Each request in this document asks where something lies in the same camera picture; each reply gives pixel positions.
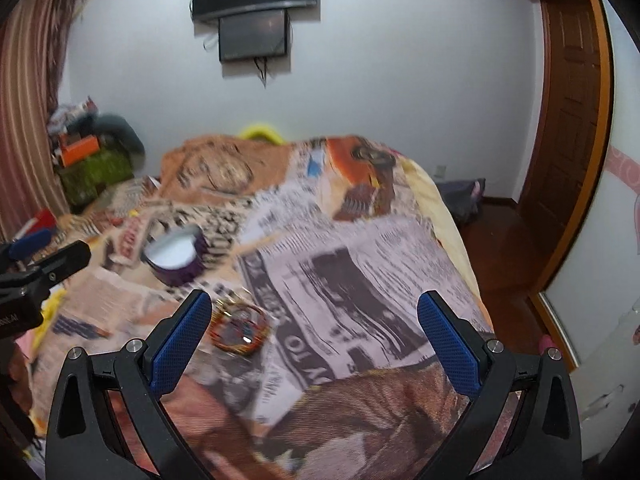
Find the red beaded hoop pendant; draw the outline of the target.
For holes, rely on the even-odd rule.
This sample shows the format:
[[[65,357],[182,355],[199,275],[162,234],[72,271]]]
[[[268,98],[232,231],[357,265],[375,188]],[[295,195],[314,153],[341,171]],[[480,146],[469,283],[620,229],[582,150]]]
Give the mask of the red beaded hoop pendant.
[[[269,334],[269,316],[247,289],[229,290],[214,301],[206,335],[218,350],[247,358],[262,348]]]

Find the brown wooden door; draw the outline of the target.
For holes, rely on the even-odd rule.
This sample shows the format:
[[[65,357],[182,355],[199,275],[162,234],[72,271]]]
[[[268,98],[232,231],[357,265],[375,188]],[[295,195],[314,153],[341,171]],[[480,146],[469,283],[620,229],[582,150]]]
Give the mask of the brown wooden door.
[[[613,55],[602,0],[540,0],[544,88],[518,211],[547,261],[534,289],[560,270],[584,224],[604,161]]]

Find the green patterned cloth pile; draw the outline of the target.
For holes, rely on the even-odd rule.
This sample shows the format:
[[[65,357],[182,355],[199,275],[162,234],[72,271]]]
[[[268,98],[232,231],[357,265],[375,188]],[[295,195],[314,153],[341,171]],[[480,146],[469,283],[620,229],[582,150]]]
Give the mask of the green patterned cloth pile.
[[[80,162],[58,172],[67,203],[86,206],[109,186],[134,176],[129,156],[119,150],[102,148]]]

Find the striped red beige curtain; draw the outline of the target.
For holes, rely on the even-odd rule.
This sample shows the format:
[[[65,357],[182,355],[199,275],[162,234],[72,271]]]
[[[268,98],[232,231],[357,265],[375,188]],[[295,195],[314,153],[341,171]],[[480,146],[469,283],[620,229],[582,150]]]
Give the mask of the striped red beige curtain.
[[[58,108],[77,0],[20,0],[1,25],[1,238],[36,212],[66,214],[47,124]]]

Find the pink slipper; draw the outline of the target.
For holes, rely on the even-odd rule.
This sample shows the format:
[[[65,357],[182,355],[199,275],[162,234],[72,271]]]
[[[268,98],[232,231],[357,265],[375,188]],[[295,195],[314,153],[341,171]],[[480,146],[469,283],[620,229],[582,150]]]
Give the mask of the pink slipper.
[[[543,334],[538,340],[538,353],[542,356],[549,349],[555,348],[556,344],[548,334]]]

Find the newspaper print bed blanket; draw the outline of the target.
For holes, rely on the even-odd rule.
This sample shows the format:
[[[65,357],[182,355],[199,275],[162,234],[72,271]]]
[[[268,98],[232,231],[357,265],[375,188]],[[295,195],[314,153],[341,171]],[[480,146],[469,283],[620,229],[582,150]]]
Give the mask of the newspaper print bed blanket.
[[[205,271],[169,287],[142,250],[189,224],[204,234]],[[419,297],[434,290],[494,330],[432,178],[360,136],[203,136],[164,156],[159,184],[116,185],[58,225],[54,248],[84,240],[92,257],[53,296],[36,340],[38,434],[70,348],[144,337],[194,288],[212,303],[245,288],[269,316],[268,340],[247,358],[206,335],[163,400],[219,479],[413,478],[468,403],[419,325]]]

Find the dark bag on floor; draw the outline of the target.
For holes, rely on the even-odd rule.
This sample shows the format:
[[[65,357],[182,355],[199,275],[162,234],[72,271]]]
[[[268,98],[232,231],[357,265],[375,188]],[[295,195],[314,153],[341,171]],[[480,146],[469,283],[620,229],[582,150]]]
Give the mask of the dark bag on floor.
[[[436,188],[457,224],[472,221],[480,209],[485,192],[486,181],[483,178],[438,182]]]

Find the small dark wall screen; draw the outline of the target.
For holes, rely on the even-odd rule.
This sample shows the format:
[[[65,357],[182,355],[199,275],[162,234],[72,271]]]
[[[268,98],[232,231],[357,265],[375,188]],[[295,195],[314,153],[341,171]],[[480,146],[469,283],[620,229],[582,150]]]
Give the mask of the small dark wall screen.
[[[285,10],[225,16],[218,21],[219,61],[231,63],[288,55],[290,20]]]

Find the yellow object behind bed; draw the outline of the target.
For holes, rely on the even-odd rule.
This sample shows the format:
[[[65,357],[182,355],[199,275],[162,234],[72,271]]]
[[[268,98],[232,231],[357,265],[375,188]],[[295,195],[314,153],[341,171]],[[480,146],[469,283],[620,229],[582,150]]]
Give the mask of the yellow object behind bed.
[[[248,125],[238,133],[238,138],[265,142],[272,145],[284,145],[288,143],[288,141],[277,132],[276,128],[273,128],[273,126],[265,122],[254,122],[254,124]]]

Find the white wall socket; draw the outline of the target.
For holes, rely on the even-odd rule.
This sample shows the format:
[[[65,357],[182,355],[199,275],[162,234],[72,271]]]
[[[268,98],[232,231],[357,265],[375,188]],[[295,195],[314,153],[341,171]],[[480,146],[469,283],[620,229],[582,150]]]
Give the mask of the white wall socket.
[[[435,168],[434,177],[436,179],[443,179],[446,176],[447,167],[445,165],[439,165]]]

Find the red book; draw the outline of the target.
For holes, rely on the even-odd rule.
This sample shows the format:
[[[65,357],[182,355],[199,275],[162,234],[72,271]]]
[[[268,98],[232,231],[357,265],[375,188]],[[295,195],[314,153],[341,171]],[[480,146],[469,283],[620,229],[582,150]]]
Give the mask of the red book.
[[[13,240],[20,240],[28,234],[38,232],[42,229],[54,230],[56,228],[56,217],[50,209],[44,208],[38,211],[24,226],[14,235]]]

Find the orange box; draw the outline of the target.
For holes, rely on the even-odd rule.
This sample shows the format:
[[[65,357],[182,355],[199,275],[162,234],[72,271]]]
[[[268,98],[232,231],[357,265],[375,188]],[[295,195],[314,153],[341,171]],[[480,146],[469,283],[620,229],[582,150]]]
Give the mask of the orange box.
[[[60,161],[64,168],[96,154],[100,150],[100,142],[96,136],[85,136],[70,142],[69,136],[61,136]]]

